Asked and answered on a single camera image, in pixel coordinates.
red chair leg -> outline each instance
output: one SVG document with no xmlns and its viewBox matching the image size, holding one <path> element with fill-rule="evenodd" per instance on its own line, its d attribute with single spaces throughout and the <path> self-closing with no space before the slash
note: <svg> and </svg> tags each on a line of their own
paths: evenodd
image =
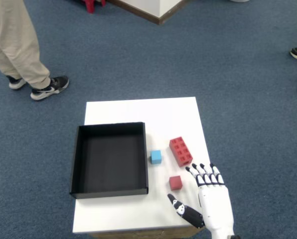
<svg viewBox="0 0 297 239">
<path fill-rule="evenodd" d="M 88 13 L 94 13 L 94 0 L 85 0 Z"/>
</svg>

red block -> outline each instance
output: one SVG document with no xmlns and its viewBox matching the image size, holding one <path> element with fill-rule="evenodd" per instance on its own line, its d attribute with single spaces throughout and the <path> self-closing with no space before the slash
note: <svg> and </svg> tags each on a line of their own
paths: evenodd
<svg viewBox="0 0 297 239">
<path fill-rule="evenodd" d="M 172 150 L 174 157 L 179 167 L 190 164 L 193 160 L 182 137 L 174 138 L 169 141 L 169 147 Z"/>
<path fill-rule="evenodd" d="M 183 187 L 182 180 L 180 179 L 180 176 L 174 176 L 169 178 L 169 185 L 170 189 L 173 190 L 179 190 Z"/>
</svg>

wooden baseboard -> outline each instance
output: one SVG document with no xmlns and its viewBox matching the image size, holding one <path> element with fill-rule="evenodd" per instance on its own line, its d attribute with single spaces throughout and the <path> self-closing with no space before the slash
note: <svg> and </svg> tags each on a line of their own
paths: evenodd
<svg viewBox="0 0 297 239">
<path fill-rule="evenodd" d="M 108 2 L 123 8 L 124 10 L 127 10 L 137 16 L 140 16 L 142 18 L 145 18 L 146 20 L 149 20 L 155 24 L 161 25 L 165 23 L 166 20 L 168 20 L 171 16 L 173 16 L 178 10 L 180 10 L 182 7 L 184 7 L 189 1 L 191 0 L 182 0 L 178 4 L 176 4 L 172 9 L 170 9 L 167 13 L 165 13 L 161 17 L 154 16 L 152 14 L 149 14 L 145 11 L 142 11 L 134 6 L 131 6 L 123 1 L 120 0 L 107 0 Z"/>
<path fill-rule="evenodd" d="M 94 233 L 90 234 L 90 236 L 98 239 L 180 239 L 192 237 L 203 229 L 205 229 L 205 227 L 197 229 L 193 226 L 188 226 L 181 228 L 138 230 L 118 233 Z"/>
</svg>

white wall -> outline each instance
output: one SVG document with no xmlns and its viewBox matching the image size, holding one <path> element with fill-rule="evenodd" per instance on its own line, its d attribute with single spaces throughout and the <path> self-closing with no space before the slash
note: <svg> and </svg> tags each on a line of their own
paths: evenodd
<svg viewBox="0 0 297 239">
<path fill-rule="evenodd" d="M 151 15 L 161 17 L 181 0 L 120 0 Z"/>
<path fill-rule="evenodd" d="M 159 17 L 167 13 L 172 7 L 178 4 L 182 0 L 159 0 Z"/>
</svg>

small red cube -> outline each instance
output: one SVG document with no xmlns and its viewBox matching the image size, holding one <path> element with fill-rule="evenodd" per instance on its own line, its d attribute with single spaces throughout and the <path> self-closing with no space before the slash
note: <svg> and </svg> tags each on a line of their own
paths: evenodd
<svg viewBox="0 0 297 239">
<path fill-rule="evenodd" d="M 183 187 L 183 184 L 180 176 L 170 177 L 169 185 L 172 191 L 181 189 Z"/>
</svg>

